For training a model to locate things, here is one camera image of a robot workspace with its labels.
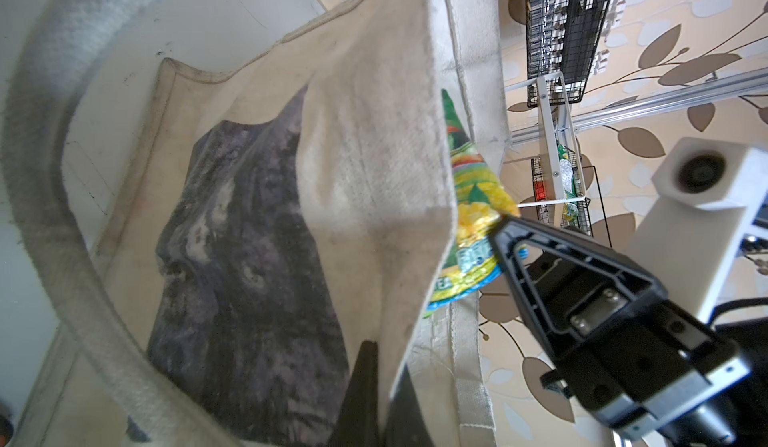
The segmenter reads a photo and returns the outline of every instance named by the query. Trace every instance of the camera lens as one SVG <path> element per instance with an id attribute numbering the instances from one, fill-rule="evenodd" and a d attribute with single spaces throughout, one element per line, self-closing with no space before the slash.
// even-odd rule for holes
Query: camera lens
<path id="1" fill-rule="evenodd" d="M 717 184 L 725 173 L 725 159 L 719 154 L 701 154 L 683 164 L 677 180 L 683 192 L 698 194 Z"/>

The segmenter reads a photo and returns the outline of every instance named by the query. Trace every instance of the black cable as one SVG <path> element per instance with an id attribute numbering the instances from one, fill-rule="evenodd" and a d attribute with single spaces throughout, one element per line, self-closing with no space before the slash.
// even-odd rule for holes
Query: black cable
<path id="1" fill-rule="evenodd" d="M 707 326 L 711 326 L 715 319 L 720 317 L 726 312 L 730 312 L 731 310 L 736 309 L 744 309 L 746 307 L 758 307 L 758 306 L 768 306 L 768 297 L 756 297 L 754 299 L 738 299 L 738 300 L 731 300 L 730 302 L 725 302 L 717 306 L 712 310 L 712 317 L 710 317 L 710 321 L 706 323 Z"/>

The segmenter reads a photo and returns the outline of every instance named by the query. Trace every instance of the canvas bag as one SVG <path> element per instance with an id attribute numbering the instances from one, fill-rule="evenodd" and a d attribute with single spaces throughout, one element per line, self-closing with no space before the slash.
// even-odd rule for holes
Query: canvas bag
<path id="1" fill-rule="evenodd" d="M 189 119 L 197 118 L 197 135 L 203 135 L 222 120 L 272 121 L 306 89 L 296 153 L 301 214 L 317 246 L 346 358 L 352 364 L 365 339 L 379 343 L 380 424 L 453 239 L 456 206 L 441 88 L 455 99 L 489 164 L 501 161 L 496 15 L 494 0 L 349 0 L 233 75 L 210 78 L 217 87 L 192 96 L 180 110 L 187 131 Z M 6 162 L 6 173 L 14 160 Z M 23 195 L 24 187 L 9 190 Z M 12 200 L 18 202 L 14 193 Z M 44 236 L 44 229 L 36 235 Z M 33 258 L 40 255 L 28 239 Z M 229 442 L 137 359 L 108 300 L 98 298 L 103 292 L 57 290 L 55 284 L 64 283 L 54 279 L 61 269 L 52 276 L 53 269 L 42 268 L 45 255 L 58 255 L 49 265 L 67 266 L 67 275 L 77 275 L 82 257 L 61 260 L 57 249 L 36 265 L 59 315 L 149 437 L 168 445 Z M 95 305 L 84 306 L 81 295 L 95 296 Z"/>

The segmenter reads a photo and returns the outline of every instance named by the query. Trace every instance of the white surface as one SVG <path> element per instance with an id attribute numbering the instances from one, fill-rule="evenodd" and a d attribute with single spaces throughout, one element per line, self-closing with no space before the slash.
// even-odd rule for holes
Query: white surface
<path id="1" fill-rule="evenodd" d="M 725 159 L 723 177 L 698 194 L 682 192 L 680 168 L 696 155 Z M 768 152 L 732 142 L 682 138 L 653 176 L 660 198 L 630 239 L 627 254 L 656 276 L 669 299 L 709 320 L 744 233 L 768 191 Z"/>
<path id="2" fill-rule="evenodd" d="M 44 2 L 0 0 L 3 104 L 15 58 Z M 124 31 L 78 107 L 64 150 L 64 183 L 88 246 L 120 188 L 162 58 L 232 70 L 323 12 L 317 0 L 163 0 Z M 2 188 L 0 403 L 18 420 L 58 322 L 10 221 Z"/>

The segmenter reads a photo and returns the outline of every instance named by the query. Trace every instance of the dark gray print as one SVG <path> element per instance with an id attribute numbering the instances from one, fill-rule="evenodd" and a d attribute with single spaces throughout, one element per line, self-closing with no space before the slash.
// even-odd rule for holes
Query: dark gray print
<path id="1" fill-rule="evenodd" d="M 166 285 L 148 356 L 240 439 L 324 445 L 348 380 L 341 329 L 299 207 L 302 89 L 272 122 L 194 146 L 160 235 Z M 131 423 L 134 441 L 148 438 Z"/>

